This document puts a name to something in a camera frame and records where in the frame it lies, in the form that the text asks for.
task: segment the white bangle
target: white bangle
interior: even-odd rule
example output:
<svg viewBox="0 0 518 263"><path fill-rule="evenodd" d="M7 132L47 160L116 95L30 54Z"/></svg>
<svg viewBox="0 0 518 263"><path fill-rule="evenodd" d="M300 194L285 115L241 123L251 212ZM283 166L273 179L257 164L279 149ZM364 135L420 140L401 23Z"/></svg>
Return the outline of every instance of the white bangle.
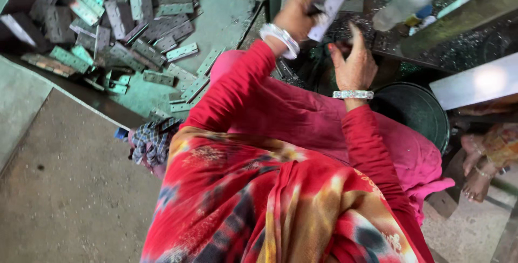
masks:
<svg viewBox="0 0 518 263"><path fill-rule="evenodd" d="M372 91L359 91L359 90L344 90L333 92L333 98L337 99L372 99L374 98L374 92Z"/></svg>
<svg viewBox="0 0 518 263"><path fill-rule="evenodd" d="M291 37L288 31L278 28L275 24L264 24L259 31L259 35L263 40L266 38L266 36L271 35L282 41L288 47L288 51L282 54L282 56L288 60L296 59L298 53L301 51L297 41Z"/></svg>

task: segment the bare foot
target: bare foot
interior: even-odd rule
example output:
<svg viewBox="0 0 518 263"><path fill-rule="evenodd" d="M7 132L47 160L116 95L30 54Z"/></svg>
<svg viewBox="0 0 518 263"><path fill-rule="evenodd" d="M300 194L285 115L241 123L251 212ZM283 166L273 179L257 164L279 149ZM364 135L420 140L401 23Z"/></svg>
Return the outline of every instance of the bare foot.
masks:
<svg viewBox="0 0 518 263"><path fill-rule="evenodd" d="M484 147L482 142L483 135L465 134L461 137L462 148L466 151L466 160L462 164L464 168L464 176L468 176L473 166L483 157Z"/></svg>
<svg viewBox="0 0 518 263"><path fill-rule="evenodd" d="M476 168L471 169L462 192L468 200L482 202L488 194L489 183L491 182L492 177L498 173L498 170L493 163L489 162L487 159L480 161L478 170L480 172L477 171Z"/></svg>

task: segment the blue cap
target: blue cap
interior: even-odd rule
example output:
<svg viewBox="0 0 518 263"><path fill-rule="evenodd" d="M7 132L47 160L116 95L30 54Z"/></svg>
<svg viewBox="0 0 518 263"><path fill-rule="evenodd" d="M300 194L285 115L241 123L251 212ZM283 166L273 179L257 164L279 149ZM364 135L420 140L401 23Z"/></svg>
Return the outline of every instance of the blue cap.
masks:
<svg viewBox="0 0 518 263"><path fill-rule="evenodd" d="M117 128L117 130L115 130L113 137L116 137L116 138L122 140L123 138L127 137L129 133L130 132L127 131L126 129L119 127L119 128Z"/></svg>
<svg viewBox="0 0 518 263"><path fill-rule="evenodd" d="M418 19L424 19L431 15L431 10L431 5L426 5L415 14L415 17Z"/></svg>

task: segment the checkered cloth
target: checkered cloth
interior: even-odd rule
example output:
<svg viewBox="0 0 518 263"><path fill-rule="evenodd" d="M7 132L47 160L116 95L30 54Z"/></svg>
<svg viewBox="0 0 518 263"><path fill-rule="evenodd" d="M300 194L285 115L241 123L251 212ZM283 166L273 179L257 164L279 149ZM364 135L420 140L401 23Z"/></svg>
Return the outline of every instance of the checkered cloth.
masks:
<svg viewBox="0 0 518 263"><path fill-rule="evenodd" d="M153 174L154 167L165 165L169 154L169 143L183 119L167 118L163 121L148 122L130 132L132 145L130 158L139 165L148 168Z"/></svg>

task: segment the black bucket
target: black bucket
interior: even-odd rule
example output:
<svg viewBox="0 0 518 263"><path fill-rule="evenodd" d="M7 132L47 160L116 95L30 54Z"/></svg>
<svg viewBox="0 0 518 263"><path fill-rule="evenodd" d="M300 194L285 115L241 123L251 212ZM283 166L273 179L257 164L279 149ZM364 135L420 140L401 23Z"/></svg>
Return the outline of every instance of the black bucket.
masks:
<svg viewBox="0 0 518 263"><path fill-rule="evenodd" d="M446 112L426 88L407 82L395 82L374 93L369 103L374 112L383 114L429 139L444 154L450 140Z"/></svg>

